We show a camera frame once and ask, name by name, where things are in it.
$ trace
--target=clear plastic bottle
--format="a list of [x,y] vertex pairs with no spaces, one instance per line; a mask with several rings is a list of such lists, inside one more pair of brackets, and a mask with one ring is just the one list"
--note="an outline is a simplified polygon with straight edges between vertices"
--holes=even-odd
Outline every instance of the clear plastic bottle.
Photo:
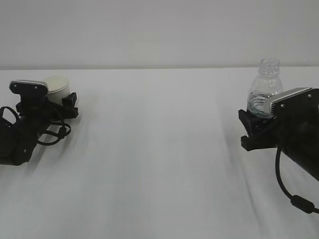
[[270,119],[272,115],[264,113],[265,99],[284,91],[279,78],[280,62],[273,58],[262,59],[259,75],[249,90],[247,109],[255,116]]

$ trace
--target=bottle neck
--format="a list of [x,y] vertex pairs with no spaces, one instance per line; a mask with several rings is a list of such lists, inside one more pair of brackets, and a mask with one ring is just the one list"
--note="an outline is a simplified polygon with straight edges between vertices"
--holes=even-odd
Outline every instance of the bottle neck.
[[262,59],[258,72],[263,77],[275,78],[280,73],[279,65],[279,60],[272,58]]

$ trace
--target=white wall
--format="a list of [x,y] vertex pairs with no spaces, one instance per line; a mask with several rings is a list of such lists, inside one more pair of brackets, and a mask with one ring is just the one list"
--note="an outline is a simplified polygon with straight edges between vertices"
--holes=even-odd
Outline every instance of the white wall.
[[319,65],[318,0],[1,0],[0,69]]

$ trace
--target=white table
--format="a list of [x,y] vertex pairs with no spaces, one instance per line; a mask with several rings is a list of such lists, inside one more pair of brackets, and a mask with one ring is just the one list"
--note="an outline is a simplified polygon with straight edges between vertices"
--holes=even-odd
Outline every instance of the white table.
[[[1,239],[308,239],[319,215],[290,205],[275,150],[246,152],[238,110],[256,68],[0,71],[65,75],[80,116],[72,134],[0,166]],[[286,89],[319,87],[319,67],[282,68]],[[319,205],[319,182],[283,156],[292,193]]]

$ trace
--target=white paper cup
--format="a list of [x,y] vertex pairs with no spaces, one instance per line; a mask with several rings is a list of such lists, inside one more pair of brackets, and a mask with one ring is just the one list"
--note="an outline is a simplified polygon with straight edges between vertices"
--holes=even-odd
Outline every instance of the white paper cup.
[[48,99],[62,105],[62,98],[70,95],[69,80],[65,76],[50,76],[42,80],[48,85]]

